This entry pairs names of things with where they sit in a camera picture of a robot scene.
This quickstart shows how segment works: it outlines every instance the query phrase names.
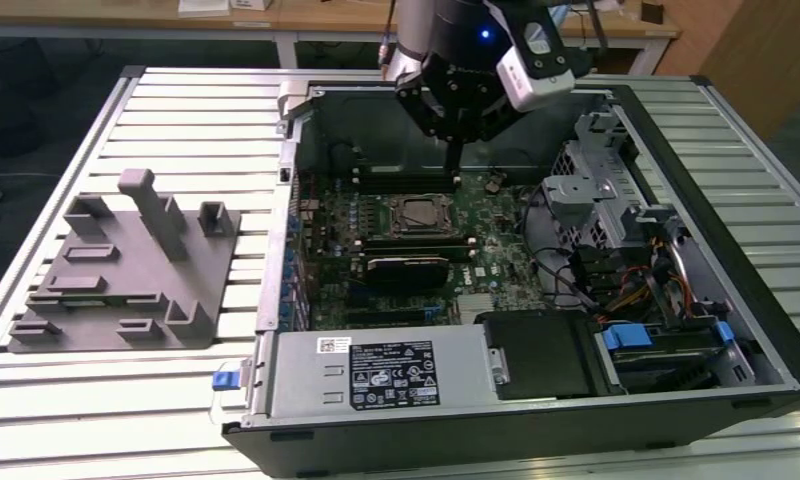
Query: floor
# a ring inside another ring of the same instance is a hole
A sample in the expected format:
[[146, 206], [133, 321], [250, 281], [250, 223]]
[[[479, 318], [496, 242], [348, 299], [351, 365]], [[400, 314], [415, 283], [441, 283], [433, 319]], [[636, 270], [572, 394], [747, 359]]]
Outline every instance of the floor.
[[[268, 42], [104, 42], [48, 39], [40, 42], [62, 88], [30, 102], [46, 143], [32, 153], [0, 158], [0, 278], [48, 200], [101, 104], [125, 65], [197, 67], [277, 67]], [[376, 45], [304, 43], [302, 68], [372, 68]], [[800, 109], [770, 142], [778, 157], [800, 179]]]

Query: barcode sticker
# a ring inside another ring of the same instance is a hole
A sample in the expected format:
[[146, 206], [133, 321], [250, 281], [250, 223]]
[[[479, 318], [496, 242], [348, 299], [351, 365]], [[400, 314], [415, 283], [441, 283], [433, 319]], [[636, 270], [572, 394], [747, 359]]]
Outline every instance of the barcode sticker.
[[317, 338], [317, 353], [349, 353], [352, 337]]

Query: motherboard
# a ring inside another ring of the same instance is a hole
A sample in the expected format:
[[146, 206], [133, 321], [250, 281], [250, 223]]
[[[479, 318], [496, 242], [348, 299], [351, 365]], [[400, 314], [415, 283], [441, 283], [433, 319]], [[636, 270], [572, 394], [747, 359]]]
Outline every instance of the motherboard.
[[461, 173], [452, 193], [365, 193], [363, 180], [301, 177], [309, 330], [543, 308], [520, 235], [531, 187], [499, 171]]

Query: white label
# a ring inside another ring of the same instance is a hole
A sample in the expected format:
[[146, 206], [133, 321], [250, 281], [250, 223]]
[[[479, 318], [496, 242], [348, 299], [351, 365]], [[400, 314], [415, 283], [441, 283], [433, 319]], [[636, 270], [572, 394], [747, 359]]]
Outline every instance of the white label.
[[352, 337], [317, 338], [317, 353], [349, 353]]
[[409, 391], [409, 395], [412, 395], [413, 397], [424, 397], [427, 395], [435, 395], [436, 393], [439, 393], [439, 389], [435, 387], [425, 387], [417, 389], [413, 388], [412, 390], [415, 391]]
[[269, 28], [269, 22], [233, 22], [234, 27], [242, 28]]

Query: blue latch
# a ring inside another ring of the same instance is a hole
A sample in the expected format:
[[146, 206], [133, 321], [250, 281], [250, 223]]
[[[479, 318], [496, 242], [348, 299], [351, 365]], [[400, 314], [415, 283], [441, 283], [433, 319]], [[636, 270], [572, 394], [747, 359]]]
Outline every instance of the blue latch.
[[732, 332], [732, 327], [725, 322], [717, 322], [715, 324], [715, 328], [717, 329], [717, 335], [720, 335], [720, 340], [723, 343], [729, 343], [735, 341], [735, 332]]
[[240, 372], [213, 372], [213, 391], [240, 390]]
[[608, 350], [652, 346], [652, 339], [649, 338], [649, 333], [645, 331], [645, 326], [639, 323], [611, 325], [601, 332], [601, 338]]

